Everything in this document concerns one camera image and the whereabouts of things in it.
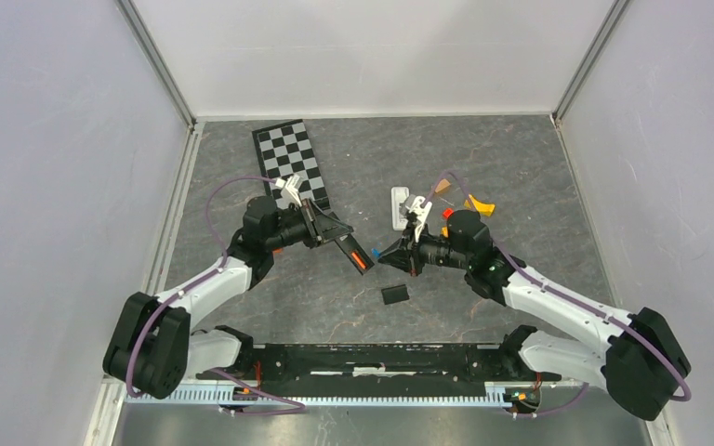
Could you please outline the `black battery cover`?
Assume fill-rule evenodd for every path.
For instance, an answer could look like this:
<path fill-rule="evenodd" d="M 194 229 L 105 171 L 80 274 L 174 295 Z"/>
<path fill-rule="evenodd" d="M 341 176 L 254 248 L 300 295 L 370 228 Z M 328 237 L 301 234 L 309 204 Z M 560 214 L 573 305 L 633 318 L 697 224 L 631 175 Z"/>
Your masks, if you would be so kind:
<path fill-rule="evenodd" d="M 409 292 L 406 284 L 382 288 L 380 293 L 382 302 L 386 306 L 401 303 L 409 299 Z"/>

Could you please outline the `black remote control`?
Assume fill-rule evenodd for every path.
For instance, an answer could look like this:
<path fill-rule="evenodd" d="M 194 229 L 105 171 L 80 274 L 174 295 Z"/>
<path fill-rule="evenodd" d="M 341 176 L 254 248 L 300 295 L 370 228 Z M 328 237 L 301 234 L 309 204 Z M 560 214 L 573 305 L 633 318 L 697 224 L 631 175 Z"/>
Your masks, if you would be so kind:
<path fill-rule="evenodd" d="M 375 265 L 353 235 L 336 238 L 336 244 L 361 275 L 364 275 Z"/>

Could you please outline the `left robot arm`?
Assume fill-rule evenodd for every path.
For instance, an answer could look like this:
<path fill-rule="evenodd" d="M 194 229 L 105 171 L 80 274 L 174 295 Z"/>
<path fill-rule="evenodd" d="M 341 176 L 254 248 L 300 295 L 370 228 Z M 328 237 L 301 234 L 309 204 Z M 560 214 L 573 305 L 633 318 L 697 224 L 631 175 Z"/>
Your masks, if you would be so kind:
<path fill-rule="evenodd" d="M 202 319 L 255 288 L 274 265 L 276 251 L 301 243 L 310 249 L 353 233 L 352 226 L 305 199 L 285 209 L 269 196 L 252 199 L 225 254 L 183 284 L 158 295 L 136 292 L 124 303 L 102 360 L 103 372 L 132 396 L 168 397 L 185 378 L 221 367 L 248 376 L 255 354 L 233 329 L 196 335 Z"/>

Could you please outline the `white remote control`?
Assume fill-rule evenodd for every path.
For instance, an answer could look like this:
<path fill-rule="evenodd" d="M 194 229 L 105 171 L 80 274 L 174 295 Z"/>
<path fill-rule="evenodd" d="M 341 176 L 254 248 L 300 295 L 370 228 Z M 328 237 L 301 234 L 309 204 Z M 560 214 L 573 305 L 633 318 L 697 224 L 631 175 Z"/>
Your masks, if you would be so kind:
<path fill-rule="evenodd" d="M 407 187 L 392 187 L 390 189 L 391 223 L 396 231 L 403 231 L 407 225 L 405 202 L 408 197 L 409 189 Z"/>

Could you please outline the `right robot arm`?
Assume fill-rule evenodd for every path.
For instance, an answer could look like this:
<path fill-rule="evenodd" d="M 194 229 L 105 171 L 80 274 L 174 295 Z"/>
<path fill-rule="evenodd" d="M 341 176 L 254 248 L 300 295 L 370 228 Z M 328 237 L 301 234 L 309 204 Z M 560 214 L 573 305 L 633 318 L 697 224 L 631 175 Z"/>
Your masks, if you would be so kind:
<path fill-rule="evenodd" d="M 499 355 L 506 376 L 523 379 L 534 371 L 574 378 L 606 391 L 645 421 L 654 421 L 671 401 L 692 399 L 686 382 L 692 366 L 661 313 L 604 305 L 550 281 L 495 241 L 475 211 L 453 212 L 446 228 L 446 234 L 432 235 L 410 214 L 401 237 L 377 260 L 411 276 L 426 266 L 460 269 L 476 295 L 568 335 L 518 328 Z"/>

